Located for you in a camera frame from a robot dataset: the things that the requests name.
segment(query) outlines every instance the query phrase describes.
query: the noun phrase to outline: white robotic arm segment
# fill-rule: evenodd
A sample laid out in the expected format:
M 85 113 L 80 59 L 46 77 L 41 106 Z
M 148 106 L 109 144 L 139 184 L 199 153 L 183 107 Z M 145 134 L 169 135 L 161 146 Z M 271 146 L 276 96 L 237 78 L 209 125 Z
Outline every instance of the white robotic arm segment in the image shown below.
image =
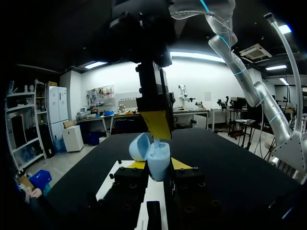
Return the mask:
M 186 18 L 195 14 L 205 16 L 209 26 L 216 34 L 209 41 L 210 47 L 224 59 L 233 72 L 243 89 L 247 103 L 252 107 L 262 104 L 263 112 L 274 132 L 278 149 L 283 149 L 282 153 L 277 153 L 278 156 L 276 156 L 295 169 L 306 171 L 307 159 L 302 155 L 302 152 L 305 151 L 301 150 L 303 146 L 298 141 L 300 136 L 291 130 L 282 110 L 270 95 L 265 84 L 262 82 L 253 84 L 242 60 L 231 51 L 231 46 L 237 42 L 237 37 L 232 31 L 232 15 L 235 6 L 235 0 L 176 0 L 175 4 L 170 7 L 170 12 L 173 18 L 179 20 L 185 18 L 185 15 Z M 284 150 L 290 145 L 296 146 L 293 155 Z

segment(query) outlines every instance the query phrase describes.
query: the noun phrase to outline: ceiling light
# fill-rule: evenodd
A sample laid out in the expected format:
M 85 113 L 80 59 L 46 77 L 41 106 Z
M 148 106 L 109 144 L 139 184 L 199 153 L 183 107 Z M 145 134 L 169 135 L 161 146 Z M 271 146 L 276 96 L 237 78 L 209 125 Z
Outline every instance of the ceiling light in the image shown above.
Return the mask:
M 286 81 L 286 79 L 285 78 L 279 78 L 279 80 L 281 80 L 286 86 L 288 86 L 289 85 L 289 83 Z
M 282 66 L 272 66 L 272 67 L 268 67 L 268 68 L 266 68 L 266 70 L 286 69 L 286 68 L 287 68 L 286 65 L 282 65 Z
M 205 60 L 225 63 L 225 61 L 221 57 L 211 56 L 207 54 L 185 53 L 185 52 L 170 52 L 170 54 L 172 57 L 198 58 L 198 59 L 205 59 Z
M 87 68 L 87 69 L 91 69 L 91 68 L 94 68 L 94 67 L 96 67 L 96 66 L 104 65 L 104 64 L 106 64 L 106 63 L 107 63 L 107 62 L 98 61 L 98 62 L 94 62 L 94 63 L 89 64 L 89 65 L 84 66 L 84 67 Z
M 288 25 L 279 26 L 279 29 L 283 34 L 291 32 L 291 29 L 288 27 Z

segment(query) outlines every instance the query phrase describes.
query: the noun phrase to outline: black table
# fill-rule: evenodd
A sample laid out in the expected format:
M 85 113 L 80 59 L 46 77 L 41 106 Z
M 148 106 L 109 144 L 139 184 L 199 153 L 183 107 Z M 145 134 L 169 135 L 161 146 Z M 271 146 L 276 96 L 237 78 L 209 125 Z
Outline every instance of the black table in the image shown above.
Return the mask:
M 250 127 L 250 133 L 248 134 L 249 135 L 248 145 L 246 146 L 246 149 L 249 150 L 249 147 L 251 145 L 251 139 L 252 139 L 252 136 L 253 136 L 251 133 L 252 133 L 253 129 L 261 130 L 261 125 L 258 124 L 258 122 L 255 121 L 255 120 L 250 120 L 250 121 L 247 121 L 247 122 L 241 122 L 241 121 L 235 121 L 235 122 L 238 123 L 239 125 L 241 125 L 244 129 L 244 131 L 243 131 L 243 142 L 242 142 L 242 145 L 241 145 L 241 147 L 243 147 L 243 148 L 244 148 L 246 130 L 247 130 L 247 127 Z M 265 132 L 265 133 L 270 133 L 270 134 L 274 135 L 271 127 L 263 126 L 262 131 Z
M 47 195 L 50 204 L 61 214 L 87 207 L 87 192 L 98 191 L 115 161 L 131 160 L 128 147 L 137 135 L 113 135 L 99 144 L 54 185 Z M 209 130 L 175 130 L 167 142 L 174 158 L 205 173 L 209 192 L 230 208 L 269 205 L 277 196 L 300 186 L 279 169 Z

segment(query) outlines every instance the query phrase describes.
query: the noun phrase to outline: pegboard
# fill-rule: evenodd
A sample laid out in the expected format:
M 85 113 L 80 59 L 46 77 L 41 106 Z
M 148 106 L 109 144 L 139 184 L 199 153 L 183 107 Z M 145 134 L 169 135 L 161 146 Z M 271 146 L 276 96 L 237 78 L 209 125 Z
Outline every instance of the pegboard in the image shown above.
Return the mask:
M 86 91 L 88 106 L 114 105 L 114 85 L 106 85 Z

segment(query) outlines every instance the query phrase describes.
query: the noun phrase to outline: air vent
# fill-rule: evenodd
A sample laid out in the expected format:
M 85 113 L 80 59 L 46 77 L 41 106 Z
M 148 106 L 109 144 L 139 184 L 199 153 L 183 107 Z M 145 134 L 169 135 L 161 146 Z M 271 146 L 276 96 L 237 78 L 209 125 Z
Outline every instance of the air vent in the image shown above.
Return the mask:
M 262 57 L 269 57 L 271 58 L 272 55 L 266 51 L 262 46 L 260 46 L 258 43 L 240 51 L 241 56 L 246 56 L 252 60 L 262 58 Z

